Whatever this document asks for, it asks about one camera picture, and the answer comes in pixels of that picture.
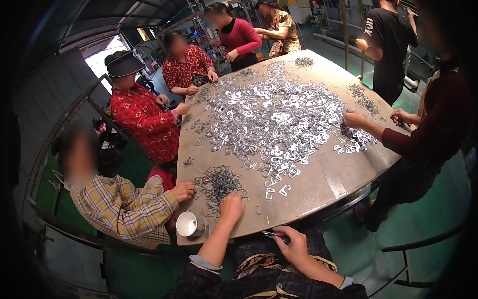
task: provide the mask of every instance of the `yellow plaid shirt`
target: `yellow plaid shirt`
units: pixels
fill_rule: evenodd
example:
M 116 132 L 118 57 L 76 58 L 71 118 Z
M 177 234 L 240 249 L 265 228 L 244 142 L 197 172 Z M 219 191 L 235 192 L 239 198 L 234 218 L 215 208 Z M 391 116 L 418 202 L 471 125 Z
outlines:
M 70 195 L 86 221 L 108 236 L 148 249 L 171 243 L 164 223 L 179 203 L 171 191 L 164 192 L 159 175 L 144 188 L 120 176 L 96 176 L 86 188 L 71 188 Z

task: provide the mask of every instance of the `red floral shirt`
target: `red floral shirt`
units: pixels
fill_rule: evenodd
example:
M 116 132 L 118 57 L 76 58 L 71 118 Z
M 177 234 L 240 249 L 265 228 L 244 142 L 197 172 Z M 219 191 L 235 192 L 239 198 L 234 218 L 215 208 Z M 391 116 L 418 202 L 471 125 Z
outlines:
M 111 114 L 116 122 L 126 128 L 151 159 L 166 163 L 178 155 L 179 128 L 175 111 L 158 107 L 156 96 L 138 83 L 132 90 L 112 89 Z
M 207 55 L 196 45 L 190 45 L 186 52 L 186 62 L 176 57 L 168 57 L 163 64 L 163 77 L 169 91 L 176 93 L 178 87 L 191 86 L 191 73 L 207 76 L 209 69 L 214 69 L 214 64 Z

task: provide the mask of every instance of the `dark red sweater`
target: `dark red sweater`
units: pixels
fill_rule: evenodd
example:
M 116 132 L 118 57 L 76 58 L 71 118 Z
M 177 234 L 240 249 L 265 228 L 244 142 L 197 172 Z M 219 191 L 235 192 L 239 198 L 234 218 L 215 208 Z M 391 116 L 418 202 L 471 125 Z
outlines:
M 243 59 L 246 54 L 253 53 L 254 50 L 262 47 L 262 40 L 246 20 L 234 19 L 233 22 L 234 25 L 230 33 L 222 33 L 222 29 L 219 31 L 221 45 L 225 46 L 228 52 L 236 49 L 239 56 L 234 61 L 238 61 Z
M 473 123 L 470 94 L 456 60 L 440 63 L 440 77 L 430 83 L 425 94 L 425 111 L 410 137 L 385 129 L 383 145 L 403 157 L 428 158 L 442 166 L 460 150 Z

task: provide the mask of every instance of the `black visor hat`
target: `black visor hat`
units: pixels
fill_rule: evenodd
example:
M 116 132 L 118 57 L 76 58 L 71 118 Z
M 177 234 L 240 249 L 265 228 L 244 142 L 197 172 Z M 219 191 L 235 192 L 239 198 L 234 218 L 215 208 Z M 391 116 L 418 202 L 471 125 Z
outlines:
M 276 2 L 275 2 L 274 0 L 258 0 L 258 1 L 257 1 L 257 4 L 256 4 L 256 10 L 258 10 L 258 9 L 259 9 L 259 6 L 260 6 L 261 4 L 264 4 L 264 3 L 265 3 L 265 4 L 272 4 L 272 3 L 276 3 Z
M 111 78 L 122 78 L 141 71 L 146 65 L 134 57 L 133 51 L 129 51 L 108 63 L 106 67 Z

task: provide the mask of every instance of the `large worktable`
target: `large worktable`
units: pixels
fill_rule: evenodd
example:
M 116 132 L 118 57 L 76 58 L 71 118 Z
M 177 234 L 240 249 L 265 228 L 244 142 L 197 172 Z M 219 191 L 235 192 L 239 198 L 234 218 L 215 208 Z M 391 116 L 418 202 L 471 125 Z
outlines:
M 349 90 L 347 86 L 349 84 L 361 84 L 366 89 L 365 94 L 372 101 L 376 102 L 386 122 L 380 121 L 380 116 L 375 116 L 374 119 L 369 117 L 369 119 L 374 122 L 382 122 L 382 125 L 387 128 L 408 134 L 406 130 L 397 127 L 390 120 L 389 116 L 392 112 L 392 108 L 380 98 L 380 96 L 366 87 L 351 73 L 311 50 L 303 50 L 266 60 L 250 68 L 259 74 L 259 77 L 255 79 L 259 81 L 267 79 L 261 77 L 265 70 L 264 65 L 274 60 L 289 62 L 302 56 L 314 59 L 315 64 L 307 69 L 298 69 L 293 65 L 293 62 L 290 62 L 290 64 L 286 65 L 286 68 L 292 69 L 294 73 L 293 78 L 296 78 L 296 75 L 301 75 L 301 83 L 307 83 L 309 80 L 316 84 L 325 83 L 325 87 L 337 94 L 345 102 L 347 107 L 367 115 L 368 112 L 366 110 L 355 105 L 357 100 L 348 95 Z M 235 73 L 225 75 L 222 78 L 233 75 L 235 75 Z M 244 85 L 253 84 L 254 82 L 240 80 L 237 84 L 239 83 Z M 207 85 L 200 87 L 199 92 Z M 246 168 L 241 168 L 242 161 L 235 155 L 225 156 L 224 150 L 211 152 L 209 138 L 204 140 L 201 145 L 195 146 L 199 135 L 187 129 L 190 128 L 192 123 L 197 119 L 200 119 L 202 122 L 208 120 L 211 120 L 211 123 L 215 122 L 215 120 L 207 116 L 210 111 L 203 112 L 206 104 L 206 102 L 203 102 L 199 105 L 191 106 L 190 112 L 183 118 L 181 137 L 179 140 L 177 182 L 194 182 L 194 179 L 203 176 L 210 166 L 219 165 L 230 166 L 232 170 L 242 175 L 241 184 L 242 187 L 247 190 L 249 199 L 246 201 L 243 216 L 232 231 L 231 238 L 287 224 L 317 212 L 363 188 L 400 159 L 399 155 L 385 148 L 381 143 L 368 146 L 367 151 L 338 155 L 337 152 L 333 151 L 333 148 L 335 144 L 340 145 L 341 143 L 338 137 L 329 133 L 328 141 L 323 144 L 316 153 L 309 157 L 309 163 L 307 165 L 297 163 L 297 168 L 301 170 L 300 175 L 294 178 L 286 177 L 275 186 L 276 191 L 278 191 L 284 184 L 289 184 L 292 188 L 287 192 L 288 195 L 284 197 L 276 192 L 273 194 L 272 200 L 267 200 L 265 199 L 266 187 L 264 186 L 264 182 L 268 179 L 262 177 L 262 172 L 256 171 L 256 169 L 246 170 Z M 185 167 L 183 162 L 189 157 L 193 159 L 192 163 L 194 165 Z M 250 160 L 258 164 L 261 162 L 260 155 L 252 156 Z M 206 217 L 202 213 L 203 209 L 207 209 L 205 196 L 203 194 L 197 194 L 196 199 L 182 204 L 178 213 L 186 209 L 203 219 L 208 229 L 204 236 L 196 239 L 177 235 L 178 245 L 191 245 L 205 242 L 217 223 L 217 217 Z

